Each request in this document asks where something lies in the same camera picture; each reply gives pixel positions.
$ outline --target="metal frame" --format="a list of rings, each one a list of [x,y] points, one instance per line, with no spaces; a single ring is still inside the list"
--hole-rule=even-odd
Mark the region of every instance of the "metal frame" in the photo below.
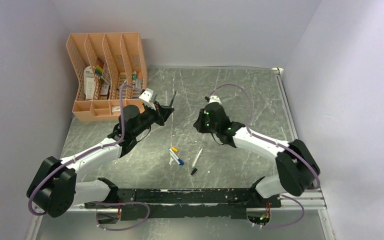
[[[285,89],[282,81],[282,68],[272,68],[276,77],[277,86],[281,100],[284,107],[285,115],[287,116],[289,129],[294,139],[298,138],[297,131],[295,129],[294,121],[292,119],[291,110],[285,93]],[[289,194],[285,194],[289,197],[294,197],[302,203],[306,210],[317,210],[320,218],[320,223],[324,232],[326,240],[335,240],[335,233],[332,229],[331,221],[328,215],[325,198],[322,190],[307,190],[301,196],[295,197]],[[289,199],[280,197],[281,207],[272,208],[272,211],[296,211],[301,208],[297,204]],[[265,211],[265,208],[247,208],[247,212],[261,212]],[[70,207],[67,212],[70,213],[117,213],[117,208],[85,208],[84,205],[77,205]],[[38,231],[42,222],[42,216],[33,216],[30,222],[30,227],[26,233],[25,240],[34,240],[37,238]]]

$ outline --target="marble tabletop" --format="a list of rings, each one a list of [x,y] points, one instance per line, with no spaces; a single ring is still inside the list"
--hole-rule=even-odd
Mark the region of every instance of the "marble tabletop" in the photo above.
[[[279,140],[293,139],[282,96],[271,69],[152,68],[148,88],[166,105],[177,91],[174,113],[165,126],[154,124],[149,135],[126,156],[90,172],[84,182],[105,177],[119,188],[246,188],[262,176],[276,172],[274,162],[252,152],[218,145],[210,134],[193,128],[204,97],[215,86],[235,83],[244,87],[254,101],[251,128]],[[231,86],[216,92],[231,121],[246,123],[250,114],[247,97]],[[62,157],[76,154],[112,132],[116,121],[71,122]],[[168,148],[176,147],[183,166],[171,162]],[[197,173],[190,175],[192,161],[203,148]]]

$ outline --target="black cable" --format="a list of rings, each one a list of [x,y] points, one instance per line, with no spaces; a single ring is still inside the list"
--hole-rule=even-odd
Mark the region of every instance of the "black cable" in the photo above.
[[[212,137],[212,139],[214,139],[214,142],[215,142],[216,144],[218,144],[218,145],[220,145],[220,146],[223,146],[223,145],[224,145],[224,143],[221,144],[221,143],[219,143],[219,142],[216,140],[216,138],[214,137],[214,133],[211,133],[211,137]]]
[[[137,142],[139,143],[139,142],[142,141],[144,138],[146,138],[146,137],[148,136],[148,134],[150,134],[150,132],[151,132],[151,126],[149,126],[149,131],[146,133],[146,135],[145,135],[144,137],[142,137],[142,139],[139,140],[139,141],[137,141]]]

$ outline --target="desk organizer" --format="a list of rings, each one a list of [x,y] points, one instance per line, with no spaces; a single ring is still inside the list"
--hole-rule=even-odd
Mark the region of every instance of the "desk organizer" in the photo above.
[[[123,33],[72,33],[68,37],[67,51],[78,79],[78,90],[72,112],[80,120],[111,121],[120,115],[120,90],[123,84],[146,89],[147,66],[138,32]],[[101,94],[105,83],[100,75],[103,63],[103,76],[110,82],[106,96]],[[93,98],[86,99],[84,70],[91,66],[95,82]],[[121,93],[123,105],[136,105],[143,111],[142,101],[137,99],[141,92],[125,88]]]

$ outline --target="blue marker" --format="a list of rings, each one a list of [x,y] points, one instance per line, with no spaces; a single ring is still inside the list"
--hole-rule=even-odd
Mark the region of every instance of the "blue marker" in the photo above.
[[[178,163],[180,166],[184,165],[185,163],[176,155],[176,153],[169,148],[168,151],[170,152],[171,157]]]

